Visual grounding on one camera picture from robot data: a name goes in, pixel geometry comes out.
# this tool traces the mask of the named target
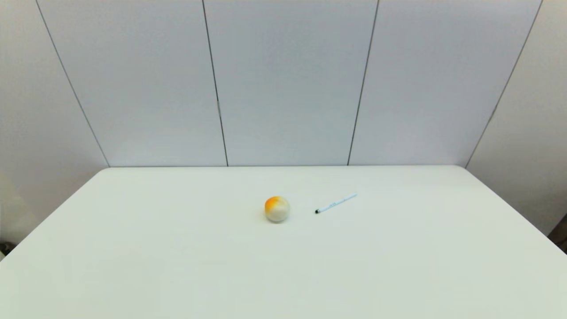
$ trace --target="wall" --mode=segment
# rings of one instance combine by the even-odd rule
[[[544,0],[467,169],[544,234],[567,213],[567,1]]]
[[[5,218],[2,229],[14,229],[15,220],[33,228],[31,220],[42,221],[109,165],[464,166],[539,5],[5,0],[0,172],[10,199],[3,206],[32,218]],[[536,34],[552,28],[547,20]],[[532,55],[559,61],[565,47],[554,37],[540,35],[526,50],[542,45],[545,52]],[[519,205],[514,194],[526,183],[541,194],[560,190],[561,173],[508,173],[534,161],[564,168],[563,149],[541,142],[564,133],[564,111],[556,109],[564,65],[522,66],[527,54],[469,169],[545,231],[559,211],[540,224],[543,217],[530,212],[559,207],[561,195],[530,203],[522,195]],[[521,72],[524,80],[515,79]],[[532,83],[528,73],[550,85]],[[526,105],[553,112],[551,124]],[[513,139],[522,127],[530,136]],[[520,159],[525,148],[545,154]]]
[[[0,44],[2,236],[19,241],[108,166],[35,1],[0,2]]]

